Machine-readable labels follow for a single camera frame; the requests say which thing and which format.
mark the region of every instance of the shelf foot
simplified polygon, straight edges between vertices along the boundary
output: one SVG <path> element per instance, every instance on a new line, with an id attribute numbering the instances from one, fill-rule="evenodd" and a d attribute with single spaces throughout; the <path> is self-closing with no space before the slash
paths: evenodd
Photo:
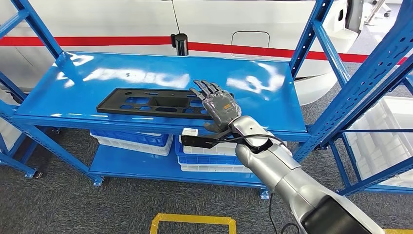
<path id="1" fill-rule="evenodd" d="M 261 188 L 260 189 L 260 196 L 261 196 L 261 199 L 265 199 L 265 200 L 270 199 L 268 189 L 267 188 Z"/>
<path id="2" fill-rule="evenodd" d="M 25 178 L 34 178 L 34 179 L 40 179 L 43 176 L 43 172 L 35 171 L 34 173 L 29 173 L 27 172 L 24 177 Z"/>
<path id="3" fill-rule="evenodd" d="M 93 182 L 93 186 L 95 186 L 95 187 L 102 186 L 103 179 L 104 179 L 103 177 L 101 177 L 100 179 L 95 179 L 94 182 Z"/>

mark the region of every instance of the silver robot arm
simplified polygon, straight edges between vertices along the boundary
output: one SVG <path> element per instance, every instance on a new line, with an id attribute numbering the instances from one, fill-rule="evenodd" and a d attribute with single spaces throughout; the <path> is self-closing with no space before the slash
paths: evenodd
<path id="1" fill-rule="evenodd" d="M 363 211 L 325 188 L 305 173 L 291 152 L 252 117 L 241 116 L 233 96 L 216 83 L 194 80 L 201 92 L 190 90 L 202 101 L 214 124 L 204 127 L 215 137 L 183 139 L 188 146 L 211 148 L 223 136 L 240 135 L 236 155 L 271 192 L 277 192 L 291 209 L 301 231 L 306 234 L 384 234 Z"/>
<path id="2" fill-rule="evenodd" d="M 273 136 L 252 117 L 230 124 L 241 136 Z M 325 188 L 301 169 L 282 142 L 267 137 L 248 137 L 236 147 L 236 155 L 271 192 L 289 206 L 306 234 L 384 234 L 384 231 L 346 197 Z"/>

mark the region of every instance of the robot finger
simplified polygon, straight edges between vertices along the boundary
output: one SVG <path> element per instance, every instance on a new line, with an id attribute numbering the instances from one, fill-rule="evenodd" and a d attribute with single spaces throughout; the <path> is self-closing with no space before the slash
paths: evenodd
<path id="1" fill-rule="evenodd" d="M 218 91 L 218 92 L 222 92 L 222 88 L 215 82 L 211 83 L 212 86 L 214 86 L 214 88 Z"/>
<path id="2" fill-rule="evenodd" d="M 206 80 L 202 80 L 201 81 L 212 93 L 215 93 L 215 92 L 217 92 L 217 89 L 213 86 L 213 85 L 211 85 L 208 81 L 206 81 Z"/>
<path id="3" fill-rule="evenodd" d="M 199 80 L 195 79 L 194 83 L 198 85 L 198 87 L 202 90 L 202 92 L 205 94 L 205 96 L 208 96 L 208 94 L 211 94 L 211 91 Z"/>
<path id="4" fill-rule="evenodd" d="M 202 95 L 200 92 L 198 92 L 198 90 L 194 89 L 194 88 L 189 88 L 189 90 L 191 92 L 193 92 L 201 101 L 203 101 L 205 99 L 204 95 Z"/>

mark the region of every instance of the white plastic crate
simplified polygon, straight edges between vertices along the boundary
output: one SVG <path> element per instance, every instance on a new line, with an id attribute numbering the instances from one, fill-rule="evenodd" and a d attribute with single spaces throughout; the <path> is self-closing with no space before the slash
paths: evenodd
<path id="1" fill-rule="evenodd" d="M 184 128 L 182 131 L 182 135 L 189 135 L 189 136 L 197 136 L 198 129 L 193 128 Z M 219 143 L 216 146 L 212 147 L 211 149 L 201 148 L 201 147 L 192 147 L 192 146 L 184 146 L 184 153 L 189 155 L 228 155 L 228 156 L 235 156 L 235 147 L 237 143 L 233 142 L 225 142 Z"/>
<path id="2" fill-rule="evenodd" d="M 1 89 L 0 89 L 0 99 L 9 105 L 15 105 L 15 106 L 20 105 L 16 101 L 14 101 L 11 94 Z M 21 135 L 21 131 L 19 129 L 13 127 L 13 125 L 11 125 L 10 123 L 8 123 L 6 120 L 2 118 L 0 118 L 0 133 L 4 139 L 4 143 L 6 144 L 6 147 L 8 150 L 12 149 L 17 139 Z"/>
<path id="3" fill-rule="evenodd" d="M 413 98 L 384 97 L 349 129 L 413 128 Z M 413 133 L 346 133 L 361 179 L 413 156 Z M 413 170 L 381 185 L 413 187 Z"/>
<path id="4" fill-rule="evenodd" d="M 99 143 L 102 145 L 108 145 L 108 146 L 123 148 L 127 150 L 135 150 L 135 151 L 150 153 L 154 155 L 161 155 L 161 156 L 167 156 L 169 154 L 170 148 L 172 146 L 172 141 L 173 141 L 173 135 L 169 135 L 165 146 L 160 147 L 160 146 L 136 143 L 136 142 L 127 141 L 127 140 L 109 138 L 109 137 L 104 137 L 104 136 L 95 136 L 93 134 L 90 134 L 90 135 L 96 138 L 99 141 Z"/>
<path id="5" fill-rule="evenodd" d="M 252 173 L 252 171 L 246 168 L 244 165 L 229 165 L 229 164 L 183 164 L 181 170 L 184 172 L 241 172 Z"/>

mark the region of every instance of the blue shelf surface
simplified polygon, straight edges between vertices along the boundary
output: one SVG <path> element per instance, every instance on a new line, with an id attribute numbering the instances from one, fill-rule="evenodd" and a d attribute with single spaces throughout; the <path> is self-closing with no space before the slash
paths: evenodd
<path id="1" fill-rule="evenodd" d="M 194 79 L 216 82 L 233 93 L 242 114 L 270 131 L 306 132 L 288 62 L 227 58 L 64 52 L 14 119 L 73 128 L 109 129 L 108 125 L 116 124 L 117 130 L 139 131 L 147 126 L 151 132 L 166 134 L 183 127 L 203 129 L 202 119 L 96 111 L 118 87 L 188 90 L 195 86 Z"/>
<path id="2" fill-rule="evenodd" d="M 100 145 L 89 173 L 98 176 L 159 179 L 193 183 L 264 188 L 252 173 L 183 172 L 172 144 L 168 156 L 157 156 Z"/>

